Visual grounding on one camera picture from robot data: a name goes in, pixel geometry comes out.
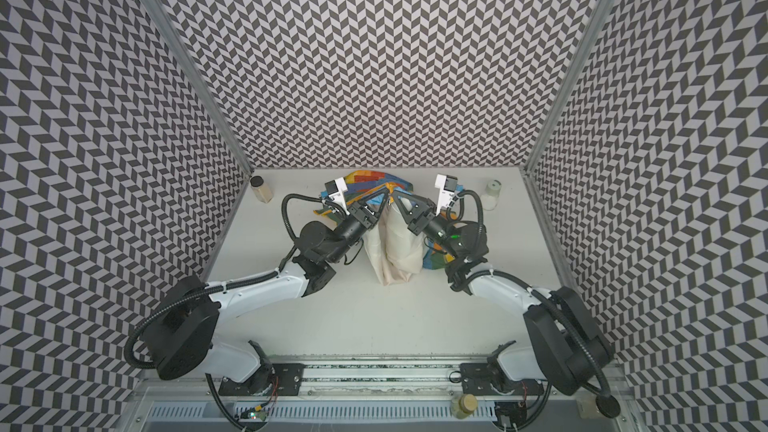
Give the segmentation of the tan-lid jar on rail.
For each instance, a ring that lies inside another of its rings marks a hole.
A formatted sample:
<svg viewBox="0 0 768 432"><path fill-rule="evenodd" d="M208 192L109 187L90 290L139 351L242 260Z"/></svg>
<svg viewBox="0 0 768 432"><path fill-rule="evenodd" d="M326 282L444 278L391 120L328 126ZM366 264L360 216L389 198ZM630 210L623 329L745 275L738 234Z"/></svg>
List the tan-lid jar on rail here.
<svg viewBox="0 0 768 432"><path fill-rule="evenodd" d="M464 420L472 416L478 409L479 402L473 394L461 394L451 400L451 416L458 420Z"/></svg>

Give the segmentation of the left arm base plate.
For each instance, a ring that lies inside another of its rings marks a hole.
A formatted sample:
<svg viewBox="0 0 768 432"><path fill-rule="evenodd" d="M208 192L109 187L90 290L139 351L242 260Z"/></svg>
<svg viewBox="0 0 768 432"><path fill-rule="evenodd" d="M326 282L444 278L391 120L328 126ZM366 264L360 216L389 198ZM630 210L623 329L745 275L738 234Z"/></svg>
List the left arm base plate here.
<svg viewBox="0 0 768 432"><path fill-rule="evenodd" d="M303 363L262 365L244 382L224 378L219 386L221 396L297 396L303 381Z"/></svg>

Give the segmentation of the black-lid jar back left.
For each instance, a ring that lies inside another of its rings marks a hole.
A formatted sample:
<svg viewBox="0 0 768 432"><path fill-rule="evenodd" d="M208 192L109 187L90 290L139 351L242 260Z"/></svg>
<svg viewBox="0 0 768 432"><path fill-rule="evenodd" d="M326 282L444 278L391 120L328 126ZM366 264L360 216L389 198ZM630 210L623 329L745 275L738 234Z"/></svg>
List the black-lid jar back left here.
<svg viewBox="0 0 768 432"><path fill-rule="evenodd" d="M262 203L269 203L272 200L273 192L262 176L251 176L249 184L258 201Z"/></svg>

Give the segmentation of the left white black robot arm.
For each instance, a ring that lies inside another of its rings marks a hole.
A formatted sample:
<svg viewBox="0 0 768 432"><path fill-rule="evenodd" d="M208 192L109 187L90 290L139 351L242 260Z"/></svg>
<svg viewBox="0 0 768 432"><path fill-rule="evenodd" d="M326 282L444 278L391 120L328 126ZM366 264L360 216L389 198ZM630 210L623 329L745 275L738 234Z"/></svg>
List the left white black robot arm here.
<svg viewBox="0 0 768 432"><path fill-rule="evenodd" d="M342 220L334 228L312 221L301 232L291 232L292 247L274 269L229 281L204 283L196 276L179 281L130 333L123 348L125 361L136 369L156 371L162 380L195 372L220 376L248 394L265 392L274 385L276 373L263 348L254 340L228 343L218 326L322 290L336 274L334 264L378 223L389 195L382 187L346 207L324 199L343 213Z"/></svg>

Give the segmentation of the aluminium front rail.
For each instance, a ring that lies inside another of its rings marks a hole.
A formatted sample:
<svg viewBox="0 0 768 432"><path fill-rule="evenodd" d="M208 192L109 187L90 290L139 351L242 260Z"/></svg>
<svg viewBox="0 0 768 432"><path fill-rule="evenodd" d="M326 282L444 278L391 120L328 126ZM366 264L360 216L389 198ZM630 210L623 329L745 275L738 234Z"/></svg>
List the aluminium front rail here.
<svg viewBox="0 0 768 432"><path fill-rule="evenodd" d="M303 363L305 371L297 396L278 396L278 404L294 400L440 400L465 394L462 390L459 365L487 363L481 357L278 357L276 363ZM633 397L620 365L605 369L613 395L619 401ZM218 393L224 378L211 373ZM525 396L532 403L537 396L503 395L476 396L480 400L520 400ZM268 396L220 396L227 403L251 402L261 404ZM161 381L146 377L129 395L131 402L140 400L206 400L212 399L203 375L193 374L182 379Z"/></svg>

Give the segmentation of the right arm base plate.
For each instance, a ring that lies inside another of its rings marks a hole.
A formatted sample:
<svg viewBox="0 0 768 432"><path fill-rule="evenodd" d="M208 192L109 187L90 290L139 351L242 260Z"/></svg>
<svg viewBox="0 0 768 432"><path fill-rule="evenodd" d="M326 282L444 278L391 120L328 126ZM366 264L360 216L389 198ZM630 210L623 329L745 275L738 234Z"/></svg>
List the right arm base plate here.
<svg viewBox="0 0 768 432"><path fill-rule="evenodd" d="M476 396L516 395L537 396L545 386L534 379L513 380L499 366L488 363L462 363L459 365L462 390Z"/></svg>

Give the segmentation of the white bottle back right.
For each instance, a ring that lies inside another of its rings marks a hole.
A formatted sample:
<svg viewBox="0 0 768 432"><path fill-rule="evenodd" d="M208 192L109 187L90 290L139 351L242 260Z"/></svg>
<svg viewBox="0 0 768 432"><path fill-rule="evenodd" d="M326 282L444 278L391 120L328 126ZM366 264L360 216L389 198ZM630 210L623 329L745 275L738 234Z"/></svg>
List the white bottle back right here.
<svg viewBox="0 0 768 432"><path fill-rule="evenodd" d="M485 211L494 210L499 202L502 184L498 180L490 180L481 195L481 204Z"/></svg>

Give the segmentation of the rainbow coloured jacket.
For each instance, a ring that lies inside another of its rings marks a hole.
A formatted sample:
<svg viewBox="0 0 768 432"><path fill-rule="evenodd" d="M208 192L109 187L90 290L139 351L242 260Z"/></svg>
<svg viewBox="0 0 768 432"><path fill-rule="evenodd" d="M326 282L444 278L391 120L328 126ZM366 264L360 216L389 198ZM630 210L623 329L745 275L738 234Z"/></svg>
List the rainbow coloured jacket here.
<svg viewBox="0 0 768 432"><path fill-rule="evenodd" d="M344 177L348 205L359 198L387 188L413 192L406 179L375 170L356 170ZM412 234L393 200L389 201L378 224L364 236L364 249L378 281L383 286L407 283L422 270L445 268L454 257L424 235Z"/></svg>

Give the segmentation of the small green circuit board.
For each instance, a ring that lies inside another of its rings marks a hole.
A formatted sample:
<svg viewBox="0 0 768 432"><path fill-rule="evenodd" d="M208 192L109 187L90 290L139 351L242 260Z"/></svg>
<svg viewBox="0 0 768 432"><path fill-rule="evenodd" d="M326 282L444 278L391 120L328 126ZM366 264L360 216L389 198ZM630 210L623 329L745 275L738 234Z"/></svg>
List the small green circuit board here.
<svg viewBox="0 0 768 432"><path fill-rule="evenodd" d="M239 414L239 419L242 421L261 421L265 422L268 418L268 412L265 408L255 407L244 410Z"/></svg>

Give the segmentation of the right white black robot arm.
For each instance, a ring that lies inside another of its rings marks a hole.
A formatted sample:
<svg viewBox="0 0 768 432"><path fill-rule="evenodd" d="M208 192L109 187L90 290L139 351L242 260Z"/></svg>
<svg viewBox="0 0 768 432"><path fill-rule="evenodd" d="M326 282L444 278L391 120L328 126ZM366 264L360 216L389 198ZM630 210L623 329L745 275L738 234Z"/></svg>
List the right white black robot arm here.
<svg viewBox="0 0 768 432"><path fill-rule="evenodd" d="M491 362L498 375L508 382L544 380L565 395L584 389L594 395L601 415L618 417L620 404L604 371L615 350L583 300L569 287L536 287L492 266L486 257L487 227L480 196L468 189L449 195L451 202L465 198L475 203L474 221L453 220L430 199L407 192L394 192L393 203L410 232L424 235L452 256L445 273L453 291L521 315L528 342L522 347L509 342L495 352Z"/></svg>

